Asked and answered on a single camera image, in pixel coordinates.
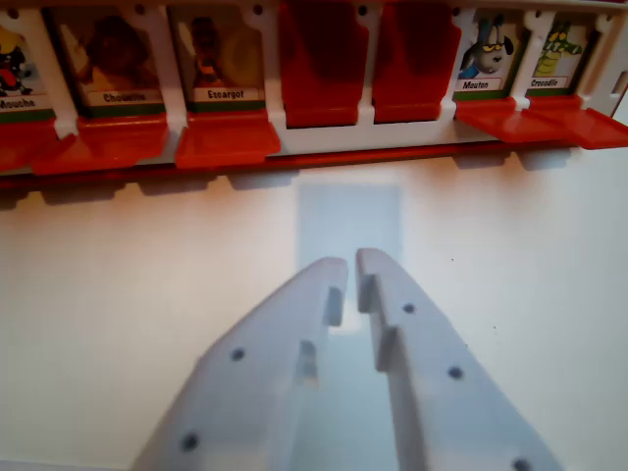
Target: green stripe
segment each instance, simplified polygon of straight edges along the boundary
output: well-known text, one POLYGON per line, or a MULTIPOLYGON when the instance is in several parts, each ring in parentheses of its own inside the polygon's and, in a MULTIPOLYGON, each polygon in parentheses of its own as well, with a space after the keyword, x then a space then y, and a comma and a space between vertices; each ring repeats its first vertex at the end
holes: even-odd
POLYGON ((526 96, 560 96, 570 94, 571 88, 534 88, 526 92, 526 96))
POLYGON ((187 109, 193 113, 216 111, 257 111, 266 108, 265 101, 214 101, 188 102, 187 109))
POLYGON ((0 113, 0 123, 27 123, 29 121, 46 121, 55 117, 52 110, 28 110, 0 113))
POLYGON ((86 118, 115 118, 119 116, 158 115, 166 111, 162 103, 144 105, 90 106, 86 118))

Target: screw hole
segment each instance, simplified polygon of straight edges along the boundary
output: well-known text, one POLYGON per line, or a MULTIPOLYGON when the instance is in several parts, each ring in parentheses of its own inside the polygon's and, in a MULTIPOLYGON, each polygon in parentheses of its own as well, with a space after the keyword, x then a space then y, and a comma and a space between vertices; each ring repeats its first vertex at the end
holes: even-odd
POLYGON ((190 432, 183 440, 181 440, 181 450, 184 453, 194 451, 198 447, 198 436, 193 432, 190 432))
POLYGON ((532 466, 527 459, 517 458, 512 462, 512 469, 515 471, 532 471, 532 466))
POLYGON ((462 378, 462 369, 458 366, 452 366, 451 368, 449 368, 449 371, 447 371, 447 373, 454 379, 454 380, 460 380, 462 378))
POLYGON ((244 358, 244 349, 243 348, 236 348, 234 351, 232 351, 232 360, 233 361, 239 361, 242 358, 244 358))

